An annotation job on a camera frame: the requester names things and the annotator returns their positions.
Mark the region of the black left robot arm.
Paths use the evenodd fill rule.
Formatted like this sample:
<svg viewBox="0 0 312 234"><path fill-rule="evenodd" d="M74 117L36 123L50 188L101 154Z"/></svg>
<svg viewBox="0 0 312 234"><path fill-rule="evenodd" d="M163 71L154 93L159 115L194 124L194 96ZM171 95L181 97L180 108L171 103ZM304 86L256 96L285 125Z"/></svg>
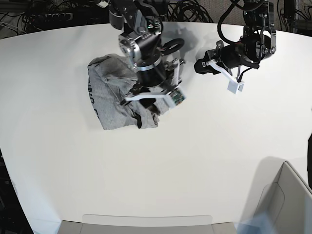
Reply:
<svg viewBox="0 0 312 234"><path fill-rule="evenodd" d="M274 28L274 4L269 0L231 1L230 7L221 16L217 24L220 41L216 48L205 52L204 58L194 64L198 74L219 74L220 72L208 64L213 61L217 66L230 72L233 68L245 66L259 68L260 62L276 52L276 30ZM234 8L243 13L245 25L243 35L238 41L227 39L222 33L222 23Z"/></svg>

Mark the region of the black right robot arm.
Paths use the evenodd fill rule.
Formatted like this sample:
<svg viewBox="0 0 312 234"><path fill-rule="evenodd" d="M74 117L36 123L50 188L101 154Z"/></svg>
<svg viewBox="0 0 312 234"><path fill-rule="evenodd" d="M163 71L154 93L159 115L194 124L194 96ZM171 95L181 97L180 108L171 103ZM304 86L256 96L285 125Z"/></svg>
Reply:
<svg viewBox="0 0 312 234"><path fill-rule="evenodd" d="M137 75L121 104L139 101L150 109L157 99L162 99L169 108L178 106L185 99L179 87L179 70L184 60L166 61L164 57L180 50L184 40L177 38L163 44L161 16L142 0L110 0L108 6L110 24L122 31L119 47Z"/></svg>

